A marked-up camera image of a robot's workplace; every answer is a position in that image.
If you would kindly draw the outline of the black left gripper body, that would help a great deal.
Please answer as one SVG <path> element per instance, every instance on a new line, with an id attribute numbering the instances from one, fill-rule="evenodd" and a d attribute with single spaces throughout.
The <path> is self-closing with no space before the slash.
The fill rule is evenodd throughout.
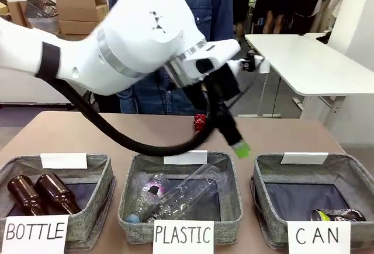
<path id="1" fill-rule="evenodd" d="M 224 104 L 240 93 L 236 75 L 228 64 L 211 72 L 202 81 L 204 106 Z"/>

